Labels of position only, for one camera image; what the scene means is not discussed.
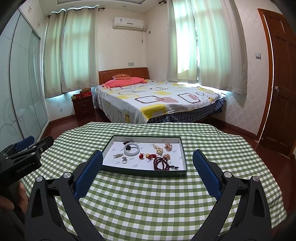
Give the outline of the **rose gold pearl brooch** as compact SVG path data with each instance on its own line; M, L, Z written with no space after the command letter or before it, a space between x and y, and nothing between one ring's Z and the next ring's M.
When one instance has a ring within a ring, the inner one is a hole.
M164 148L167 152L171 152L173 150L173 146L171 143L165 143Z

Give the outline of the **pale jade bangle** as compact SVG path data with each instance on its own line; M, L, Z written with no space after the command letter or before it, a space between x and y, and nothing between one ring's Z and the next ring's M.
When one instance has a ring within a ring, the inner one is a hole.
M140 153L140 147L137 143L127 143L125 144L123 150L124 154L128 157L133 157Z

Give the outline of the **red knot tassel charm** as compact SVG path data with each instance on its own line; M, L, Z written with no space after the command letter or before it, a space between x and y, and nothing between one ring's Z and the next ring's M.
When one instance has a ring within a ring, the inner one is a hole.
M157 154L146 154L145 157L148 159L148 160L154 160L155 158L158 157Z

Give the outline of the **dark green jewelry tray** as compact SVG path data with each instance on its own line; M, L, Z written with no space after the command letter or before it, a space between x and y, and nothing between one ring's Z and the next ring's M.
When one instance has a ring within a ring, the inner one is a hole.
M102 154L102 170L107 172L157 178L187 175L180 137L114 135Z

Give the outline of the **glass wardrobe door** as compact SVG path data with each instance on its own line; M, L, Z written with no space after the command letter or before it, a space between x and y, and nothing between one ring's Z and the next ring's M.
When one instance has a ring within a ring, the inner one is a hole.
M20 11L1 34L1 148L33 136L48 124L41 90L40 38Z

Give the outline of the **dark wooden nightstand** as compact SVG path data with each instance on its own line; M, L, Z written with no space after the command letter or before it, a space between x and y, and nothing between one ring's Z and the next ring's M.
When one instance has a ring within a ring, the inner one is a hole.
M95 108L91 92L87 95L74 94L71 96L77 121L95 117Z

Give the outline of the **red items on nightstand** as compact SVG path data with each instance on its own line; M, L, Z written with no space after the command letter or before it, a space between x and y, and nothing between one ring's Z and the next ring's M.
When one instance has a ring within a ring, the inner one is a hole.
M92 96L91 88L90 87L85 87L78 94L74 94L71 96L71 99L82 99L88 96Z

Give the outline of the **brown wooden door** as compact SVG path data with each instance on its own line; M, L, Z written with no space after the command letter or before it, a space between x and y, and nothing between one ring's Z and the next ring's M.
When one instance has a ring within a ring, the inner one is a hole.
M295 149L295 33L282 14L258 11L269 60L268 111L259 143L289 157Z

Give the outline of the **wooden headboard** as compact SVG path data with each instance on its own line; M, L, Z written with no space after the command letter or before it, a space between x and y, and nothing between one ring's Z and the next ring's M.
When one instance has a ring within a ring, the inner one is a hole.
M102 85L107 81L111 80L114 75L126 74L131 77L140 77L144 79L149 79L149 71L147 67L137 67L137 68L122 68L113 70L103 70L98 72L99 84Z

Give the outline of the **bed with patterned quilt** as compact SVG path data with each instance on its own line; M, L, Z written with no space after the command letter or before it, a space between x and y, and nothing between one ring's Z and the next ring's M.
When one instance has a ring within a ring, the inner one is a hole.
M222 109L226 95L199 84L146 80L96 88L99 108L113 123L194 123Z

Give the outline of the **patterned cushion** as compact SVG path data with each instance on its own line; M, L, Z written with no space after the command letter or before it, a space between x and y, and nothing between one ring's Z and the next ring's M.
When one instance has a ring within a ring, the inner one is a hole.
M115 79L115 80L124 80L124 79L130 79L130 78L131 76L127 74L117 74L112 77L112 79Z

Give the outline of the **pink pillow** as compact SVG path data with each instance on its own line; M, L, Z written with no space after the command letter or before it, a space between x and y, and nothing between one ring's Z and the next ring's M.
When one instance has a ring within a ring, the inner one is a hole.
M144 78L139 77L131 77L130 79L112 79L102 84L104 88L117 88L117 87L125 87L130 85L136 85L139 83L147 83Z

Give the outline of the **left window curtain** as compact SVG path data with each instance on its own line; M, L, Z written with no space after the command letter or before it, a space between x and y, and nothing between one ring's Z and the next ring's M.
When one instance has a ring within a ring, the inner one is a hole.
M98 85L98 14L95 6L49 15L43 57L46 98Z

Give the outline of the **window curtain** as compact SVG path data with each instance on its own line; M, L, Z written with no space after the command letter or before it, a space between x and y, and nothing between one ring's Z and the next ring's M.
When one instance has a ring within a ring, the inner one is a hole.
M43 57L46 98L98 85L98 14L95 6L49 15Z
M167 79L245 95L247 49L234 1L168 1Z

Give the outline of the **right window curtain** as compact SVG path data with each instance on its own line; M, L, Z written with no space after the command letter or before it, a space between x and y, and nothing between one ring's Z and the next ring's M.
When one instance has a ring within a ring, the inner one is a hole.
M245 95L247 49L234 1L168 1L167 79Z

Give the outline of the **white air conditioner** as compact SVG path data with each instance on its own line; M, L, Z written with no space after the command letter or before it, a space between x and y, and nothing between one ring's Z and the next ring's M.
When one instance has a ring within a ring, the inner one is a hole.
M145 32L144 21L131 18L115 17L112 23L114 29L127 29Z

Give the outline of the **white light switch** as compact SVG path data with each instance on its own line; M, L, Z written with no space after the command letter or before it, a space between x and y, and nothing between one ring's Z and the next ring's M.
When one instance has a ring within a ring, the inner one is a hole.
M255 58L256 58L256 59L261 59L261 54L260 54L260 53L256 53L256 54L255 54Z

